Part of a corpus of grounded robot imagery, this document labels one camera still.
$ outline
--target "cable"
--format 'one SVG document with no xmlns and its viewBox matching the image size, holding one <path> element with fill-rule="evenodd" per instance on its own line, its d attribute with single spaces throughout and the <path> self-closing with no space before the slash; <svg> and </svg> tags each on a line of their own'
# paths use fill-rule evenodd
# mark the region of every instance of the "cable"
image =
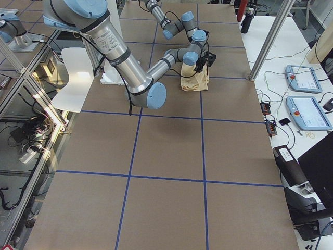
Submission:
<svg viewBox="0 0 333 250">
<path fill-rule="evenodd" d="M 268 96 L 268 95 L 266 95 L 266 94 L 264 94 L 264 93 L 259 93 L 259 94 L 257 94 L 257 95 L 261 95 L 261 100 L 260 100 L 260 102 L 262 103 L 263 101 L 262 101 L 262 97 L 263 96 L 266 96 L 267 98 L 268 98 L 268 103 L 270 104 L 271 103 L 271 98 Z"/>
<path fill-rule="evenodd" d="M 326 19 L 328 18 L 329 14 L 332 12 L 332 10 L 333 10 L 333 8 L 329 11 L 329 13 L 327 14 L 327 16 L 325 17 L 324 21 L 323 21 L 322 24 L 321 24 L 321 27 L 318 29 L 317 33 L 314 35 L 314 39 L 313 39 L 313 40 L 316 39 L 316 36 L 318 35 L 319 31 L 320 31 L 321 28 L 323 27 L 324 22 L 326 21 Z"/>
<path fill-rule="evenodd" d="M 292 135 L 293 135 L 293 144 L 292 144 L 292 146 L 291 146 L 291 148 L 290 148 L 290 150 L 292 150 L 292 148 L 293 148 L 293 147 L 295 146 L 295 144 L 296 144 L 296 136 L 295 136 L 293 130 L 291 129 L 290 125 L 287 124 L 287 126 L 288 126 L 288 128 L 290 128 L 291 133 L 292 133 Z"/>
<path fill-rule="evenodd" d="M 329 223 L 326 224 L 326 226 L 323 228 L 319 238 L 318 238 L 318 241 L 317 241 L 317 245 L 316 245 L 316 248 L 314 250 L 318 250 L 318 246 L 319 246 L 319 242 L 321 241 L 322 239 L 322 236 L 324 235 L 324 232 L 325 230 L 328 228 L 329 225 L 331 225 L 333 223 L 333 221 L 330 221 Z"/>
<path fill-rule="evenodd" d="M 288 137 L 288 142 L 287 142 L 287 147 L 288 147 L 288 144 L 289 144 L 289 142 L 290 142 L 290 136 L 289 136 L 289 134 L 286 132 L 286 130 L 284 130 L 283 128 L 281 128 L 279 125 L 276 125 L 276 127 L 277 128 L 279 128 L 279 129 L 281 129 L 286 135 L 287 135 L 287 137 Z"/>
<path fill-rule="evenodd" d="M 191 77 L 193 77 L 197 72 L 195 72 L 192 76 L 189 76 L 189 77 L 185 77 L 185 76 L 182 76 L 180 73 L 178 73 L 175 69 L 170 69 L 170 70 L 172 70 L 172 71 L 174 71 L 174 72 L 176 72 L 177 73 L 177 75 L 179 75 L 180 77 L 183 77 L 183 78 L 191 78 Z"/>
<path fill-rule="evenodd" d="M 326 80 L 330 80 L 329 78 L 326 78 L 326 79 L 320 79 L 318 80 L 318 82 L 323 82 L 323 81 L 326 81 Z"/>
<path fill-rule="evenodd" d="M 93 44 L 91 41 L 89 41 L 87 38 L 85 38 L 84 36 L 80 35 L 81 38 L 83 38 L 84 40 L 86 40 L 92 47 L 94 47 L 95 50 L 97 50 L 102 56 L 105 57 L 105 55 L 102 53 L 102 51 L 100 51 L 95 44 Z"/>
<path fill-rule="evenodd" d="M 132 102 L 132 99 L 131 99 L 131 93 L 129 91 L 129 88 L 127 87 L 126 85 L 126 82 L 125 82 L 125 79 L 123 78 L 122 74 L 120 74 L 120 71 L 117 67 L 114 67 L 116 69 L 116 71 L 118 72 L 118 74 L 120 75 L 121 77 L 121 80 L 123 81 L 124 85 L 125 85 L 125 88 L 126 88 L 126 91 L 127 91 L 127 96 L 129 98 L 129 101 L 130 101 L 130 107 L 129 107 L 129 115 L 131 116 L 132 115 L 132 106 L 135 106 Z"/>
<path fill-rule="evenodd" d="M 300 51 L 300 52 L 297 52 L 295 54 L 293 54 L 292 56 L 279 56 L 279 57 L 272 57 L 272 58 L 269 58 L 269 59 L 265 59 L 265 61 L 269 61 L 269 60 L 273 60 L 273 59 L 280 59 L 280 58 L 285 58 L 285 57 L 293 57 L 295 55 L 298 55 L 298 54 L 301 54 L 302 52 L 304 52 L 308 47 L 306 47 L 304 50 Z"/>
<path fill-rule="evenodd" d="M 58 49 L 60 49 L 60 51 L 61 51 L 61 48 L 59 47 L 59 45 L 52 38 L 50 38 L 49 36 L 38 34 L 38 33 L 33 33 L 31 31 L 29 31 L 28 33 L 33 34 L 33 35 L 41 35 L 41 36 L 44 36 L 46 38 L 49 38 L 58 47 Z"/>
<path fill-rule="evenodd" d="M 34 195 L 33 197 L 41 196 L 41 195 L 43 195 L 43 194 L 46 194 L 47 192 L 48 192 L 48 190 L 46 190 L 46 191 L 45 191 L 45 192 L 43 192 L 43 193 L 36 194 L 36 195 Z"/>
<path fill-rule="evenodd" d="M 16 125 L 9 125 L 9 126 L 4 127 L 3 129 L 1 129 L 0 134 L 1 134 L 5 129 L 10 128 L 10 127 L 21 128 L 21 127 L 16 126 Z"/>
<path fill-rule="evenodd" d="M 324 96 L 325 96 L 326 94 L 333 94 L 333 92 L 326 92 L 325 94 L 323 94 L 321 100 L 318 101 L 318 103 L 321 103 L 321 102 L 322 102 L 322 100 L 324 99 Z"/>
<path fill-rule="evenodd" d="M 2 73 L 0 73 L 0 75 L 2 75 L 2 76 L 4 76 L 4 77 L 10 77 L 10 76 L 8 76 L 8 75 L 6 75 L 6 74 L 2 74 Z"/>
<path fill-rule="evenodd" d="M 150 11 L 148 11 L 148 10 L 142 8 L 142 6 L 141 6 L 141 0 L 139 0 L 139 7 L 140 7 L 140 9 L 142 9 L 143 11 L 145 11 L 145 12 L 149 12 L 149 13 L 150 13 Z"/>
</svg>

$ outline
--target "grid line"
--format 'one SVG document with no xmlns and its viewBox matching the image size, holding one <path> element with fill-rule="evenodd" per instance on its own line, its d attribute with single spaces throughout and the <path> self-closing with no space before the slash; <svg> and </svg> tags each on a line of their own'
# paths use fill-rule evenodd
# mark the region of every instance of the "grid line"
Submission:
<svg viewBox="0 0 333 250">
<path fill-rule="evenodd" d="M 128 113 L 121 112 L 107 112 L 96 110 L 82 110 L 83 113 L 95 113 L 95 114 L 108 114 L 108 115 L 122 115 L 128 116 Z M 189 119 L 189 120 L 204 120 L 204 121 L 221 121 L 221 122 L 241 122 L 241 123 L 255 123 L 265 124 L 264 121 L 243 121 L 243 120 L 228 120 L 228 119 L 214 119 L 214 118 L 199 118 L 199 117 L 181 117 L 181 116 L 159 116 L 159 115 L 146 115 L 146 114 L 132 114 L 132 116 L 144 116 L 144 117 L 156 117 L 156 118 L 173 118 L 173 119 Z"/>
<path fill-rule="evenodd" d="M 5 8 L 7 8 L 9 5 L 11 5 L 15 0 L 11 0 L 11 2 L 9 4 L 6 5 Z"/>
<path fill-rule="evenodd" d="M 206 250 L 209 250 L 207 185 L 206 185 L 206 158 L 205 158 L 205 154 L 204 154 L 202 91 L 200 91 L 200 113 L 201 113 L 201 146 L 202 146 L 202 170 L 203 170 L 204 222 L 205 222 L 205 226 L 206 226 Z"/>
<path fill-rule="evenodd" d="M 158 23 L 156 23 L 155 34 L 154 34 L 154 42 L 155 42 L 155 39 L 156 39 L 157 28 L 158 28 Z M 151 48 L 150 61 L 149 61 L 149 66 L 148 66 L 149 68 L 151 67 L 153 50 L 154 50 L 154 45 L 152 45 L 152 48 Z M 114 247 L 115 250 L 118 249 L 118 245 L 119 245 L 119 239 L 120 239 L 122 221 L 123 221 L 123 218 L 124 218 L 125 207 L 126 207 L 127 194 L 128 194 L 129 187 L 130 187 L 130 180 L 131 180 L 132 167 L 133 167 L 133 162 L 134 162 L 134 157 L 135 157 L 136 144 L 137 144 L 137 139 L 138 139 L 138 136 L 139 136 L 140 123 L 141 123 L 141 118 L 142 118 L 142 111 L 143 111 L 143 108 L 140 109 L 139 120 L 138 120 L 138 123 L 137 123 L 137 129 L 136 129 L 136 134 L 135 134 L 135 141 L 134 141 L 132 158 L 131 158 L 131 164 L 130 164 L 130 169 L 129 169 L 129 176 L 127 178 L 126 190 L 125 190 L 125 195 L 124 195 L 124 200 L 123 200 L 123 206 L 122 206 L 122 210 L 121 210 L 121 216 L 120 216 L 120 221 L 119 221 L 119 226 L 118 226 L 118 232 L 117 232 L 116 245 Z"/>
<path fill-rule="evenodd" d="M 119 18 L 120 20 L 141 20 L 141 21 L 156 21 L 156 19 L 146 19 L 146 18 L 129 18 L 129 17 L 122 17 Z M 220 23 L 220 24 L 238 24 L 237 22 L 208 22 L 208 21 L 197 21 L 197 23 Z"/>
<path fill-rule="evenodd" d="M 125 41 L 125 43 L 188 46 L 188 44 L 178 44 L 178 43 L 148 43 L 148 42 L 135 42 L 135 41 Z M 220 45 L 209 45 L 209 47 L 214 47 L 214 48 L 245 48 L 245 47 L 242 47 L 242 46 L 220 46 Z"/>
<path fill-rule="evenodd" d="M 277 184 L 263 184 L 263 183 L 249 183 L 249 182 L 232 182 L 232 181 L 214 181 L 214 180 L 197 180 L 197 179 L 186 179 L 186 178 L 173 178 L 173 177 L 161 177 L 161 176 L 141 176 L 137 174 L 121 174 L 121 173 L 105 173 L 105 172 L 89 172 L 89 171 L 76 171 L 76 170 L 64 170 L 59 169 L 57 173 L 70 173 L 70 174 L 86 174 L 94 176 L 113 176 L 113 177 L 124 177 L 124 178 L 137 178 L 137 179 L 152 179 L 152 180 L 166 180 L 166 181 L 183 181 L 183 182 L 199 182 L 199 183 L 213 183 L 213 184 L 226 184 L 226 185 L 242 185 L 242 186 L 260 186 L 266 188 L 283 188 L 282 185 Z"/>
<path fill-rule="evenodd" d="M 132 173 L 132 167 L 133 167 L 133 162 L 134 162 L 134 156 L 135 156 L 137 138 L 138 138 L 138 135 L 139 135 L 140 122 L 141 122 L 141 116 L 139 116 L 139 121 L 137 123 L 137 129 L 136 129 L 136 134 L 135 134 L 135 140 L 134 140 L 134 146 L 133 146 L 131 164 L 130 164 L 130 169 L 129 169 L 129 175 L 127 177 L 127 183 L 126 183 L 126 189 L 125 189 L 125 194 L 124 194 L 123 206 L 122 206 L 122 209 L 121 209 L 121 216 L 120 216 L 119 226 L 118 226 L 118 232 L 117 232 L 116 245 L 114 247 L 115 250 L 118 249 L 118 245 L 119 245 L 120 232 L 121 232 L 122 222 L 123 222 L 124 213 L 125 213 L 125 206 L 126 206 L 127 194 L 128 194 L 129 187 L 130 187 L 131 173 Z"/>
</svg>

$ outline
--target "black cable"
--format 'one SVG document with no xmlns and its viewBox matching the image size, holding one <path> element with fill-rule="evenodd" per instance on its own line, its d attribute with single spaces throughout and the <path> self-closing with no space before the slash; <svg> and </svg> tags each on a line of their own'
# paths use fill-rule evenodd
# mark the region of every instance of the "black cable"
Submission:
<svg viewBox="0 0 333 250">
<path fill-rule="evenodd" d="M 93 44 L 91 41 L 89 41 L 87 38 L 85 38 L 84 36 L 80 35 L 81 38 L 83 38 L 84 40 L 86 40 L 92 47 L 94 47 L 95 50 L 97 50 L 102 56 L 105 57 L 105 55 L 102 53 L 102 51 L 100 51 L 95 44 Z"/>
<path fill-rule="evenodd" d="M 0 75 L 2 75 L 2 76 L 4 76 L 4 77 L 10 77 L 10 76 L 8 76 L 8 75 L 6 75 L 6 74 L 2 74 L 2 73 L 0 73 Z"/>
<path fill-rule="evenodd" d="M 327 16 L 325 17 L 324 21 L 323 21 L 322 24 L 321 24 L 321 27 L 318 29 L 317 33 L 314 35 L 314 39 L 313 39 L 313 40 L 316 39 L 316 36 L 318 35 L 319 31 L 320 31 L 321 28 L 323 27 L 324 22 L 326 21 L 326 19 L 328 18 L 329 14 L 332 12 L 332 10 L 333 10 L 333 8 L 329 11 L 329 13 L 327 14 Z"/>
<path fill-rule="evenodd" d="M 286 130 L 284 130 L 283 128 L 281 128 L 279 125 L 276 125 L 276 127 L 277 128 L 279 128 L 279 129 L 281 129 L 286 135 L 287 135 L 287 137 L 288 137 L 288 142 L 287 142 L 287 147 L 288 147 L 288 144 L 289 144 L 289 142 L 290 142 L 290 136 L 289 136 L 289 134 L 286 132 Z"/>
<path fill-rule="evenodd" d="M 324 235 L 325 230 L 326 230 L 326 229 L 328 228 L 328 226 L 330 226 L 331 224 L 333 224 L 333 221 L 330 221 L 329 223 L 327 223 L 326 226 L 325 226 L 325 227 L 323 228 L 323 230 L 321 231 L 321 234 L 320 234 L 320 236 L 319 236 L 319 238 L 318 238 L 318 241 L 317 241 L 317 245 L 316 245 L 315 250 L 318 250 L 319 242 L 321 241 L 322 236 Z"/>
<path fill-rule="evenodd" d="M 177 20 L 178 20 L 179 22 L 181 22 L 181 20 L 180 20 L 179 17 L 175 14 L 175 12 L 172 12 L 172 11 L 167 11 L 167 12 L 164 14 L 164 19 L 165 19 L 165 20 L 167 19 L 167 14 L 168 14 L 168 13 L 173 14 L 173 15 L 177 18 Z"/>
<path fill-rule="evenodd" d="M 29 211 L 30 211 L 30 213 L 32 213 L 33 215 L 35 215 L 35 213 L 31 210 L 30 206 L 29 206 Z"/>
<path fill-rule="evenodd" d="M 48 192 L 48 190 L 46 190 L 46 191 L 45 191 L 45 192 L 43 192 L 43 193 L 40 193 L 40 194 L 33 195 L 33 197 L 41 196 L 41 195 L 43 195 L 43 194 L 46 194 L 47 192 Z"/>
<path fill-rule="evenodd" d="M 323 94 L 321 100 L 318 101 L 318 103 L 321 103 L 321 102 L 322 102 L 322 100 L 324 99 L 324 96 L 325 96 L 326 94 L 333 94 L 333 92 L 326 92 L 325 94 Z"/>
<path fill-rule="evenodd" d="M 180 77 L 183 77 L 183 78 L 191 78 L 197 73 L 197 72 L 195 72 L 192 76 L 185 77 L 185 76 L 182 76 L 180 73 L 178 73 L 175 69 L 170 69 L 170 70 L 175 71 L 177 73 L 177 75 L 179 75 Z"/>
<path fill-rule="evenodd" d="M 293 148 L 293 147 L 295 146 L 295 144 L 296 144 L 296 136 L 295 136 L 293 130 L 291 129 L 290 125 L 287 124 L 287 126 L 288 126 L 288 128 L 290 128 L 291 133 L 292 133 L 292 135 L 293 135 L 293 144 L 292 144 L 292 146 L 291 146 L 291 148 L 290 148 L 290 150 L 292 150 L 292 148 Z"/>
<path fill-rule="evenodd" d="M 148 11 L 148 10 L 142 8 L 142 6 L 141 6 L 141 0 L 139 0 L 139 7 L 140 7 L 140 9 L 142 9 L 143 11 L 145 11 L 145 12 L 149 12 L 149 13 L 150 13 L 150 11 Z"/>
<path fill-rule="evenodd" d="M 259 94 L 257 94 L 257 95 L 261 95 L 261 101 L 260 102 L 262 102 L 262 97 L 263 96 L 266 96 L 267 98 L 268 98 L 268 102 L 270 103 L 271 102 L 271 98 L 268 96 L 268 95 L 266 95 L 266 94 L 264 94 L 264 93 L 259 93 Z"/>
<path fill-rule="evenodd" d="M 1 134 L 5 129 L 10 128 L 10 127 L 21 128 L 21 127 L 16 126 L 16 125 L 9 125 L 9 126 L 4 127 L 3 129 L 1 129 L 0 134 Z"/>
<path fill-rule="evenodd" d="M 131 116 L 132 115 L 132 106 L 135 106 L 132 102 L 132 99 L 131 99 L 131 93 L 129 91 L 129 88 L 127 87 L 126 85 L 126 82 L 125 82 L 125 79 L 123 78 L 122 74 L 120 74 L 120 71 L 117 69 L 117 67 L 114 67 L 116 69 L 116 71 L 118 72 L 118 74 L 120 75 L 121 77 L 121 80 L 123 81 L 124 85 L 125 85 L 125 88 L 126 88 L 126 91 L 127 91 L 127 96 L 129 98 L 129 102 L 130 102 L 130 107 L 129 107 L 129 115 Z"/>
<path fill-rule="evenodd" d="M 10 144 L 9 144 L 9 140 L 10 140 L 10 138 L 12 138 L 12 135 L 11 135 L 10 137 L 8 137 L 8 139 L 7 139 L 7 144 L 8 144 L 9 147 L 18 147 L 18 146 L 22 146 L 22 143 L 18 143 L 18 144 L 16 144 L 16 145 L 10 145 Z"/>
<path fill-rule="evenodd" d="M 46 38 L 49 38 L 58 47 L 58 49 L 60 49 L 60 51 L 61 51 L 61 48 L 59 47 L 59 45 L 52 38 L 50 38 L 49 36 L 38 34 L 38 33 L 33 33 L 31 31 L 29 31 L 28 33 L 33 34 L 33 35 L 41 35 L 41 36 L 44 36 Z"/>
</svg>

